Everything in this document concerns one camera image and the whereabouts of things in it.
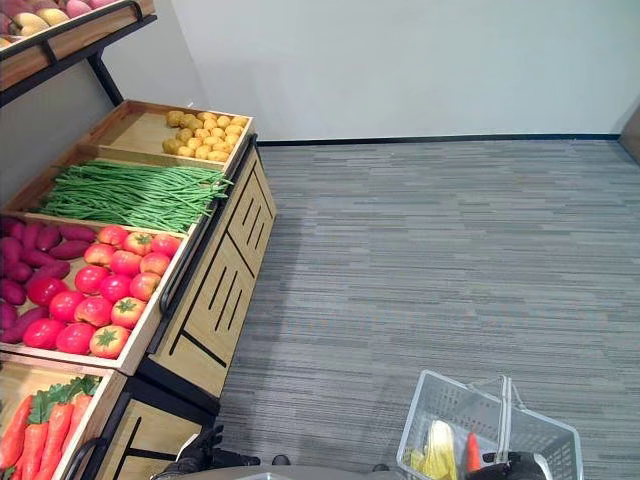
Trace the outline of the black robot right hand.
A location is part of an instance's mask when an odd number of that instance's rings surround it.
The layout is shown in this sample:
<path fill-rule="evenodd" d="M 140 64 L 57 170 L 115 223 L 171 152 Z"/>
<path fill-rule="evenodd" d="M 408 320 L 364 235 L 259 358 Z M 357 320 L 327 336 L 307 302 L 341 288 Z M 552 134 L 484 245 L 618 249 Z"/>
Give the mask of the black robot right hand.
<path fill-rule="evenodd" d="M 551 469 L 538 453 L 509 452 L 507 461 L 494 463 L 466 474 L 470 480 L 551 480 Z"/>

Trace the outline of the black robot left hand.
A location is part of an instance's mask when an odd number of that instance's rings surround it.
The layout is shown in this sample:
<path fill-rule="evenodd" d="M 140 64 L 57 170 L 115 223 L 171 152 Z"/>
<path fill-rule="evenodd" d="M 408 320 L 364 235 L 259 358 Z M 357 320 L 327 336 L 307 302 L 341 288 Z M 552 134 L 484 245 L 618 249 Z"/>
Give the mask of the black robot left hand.
<path fill-rule="evenodd" d="M 213 450 L 222 441 L 223 430 L 223 425 L 203 429 L 182 448 L 176 461 L 152 476 L 152 479 L 177 479 L 208 469 L 213 462 Z"/>

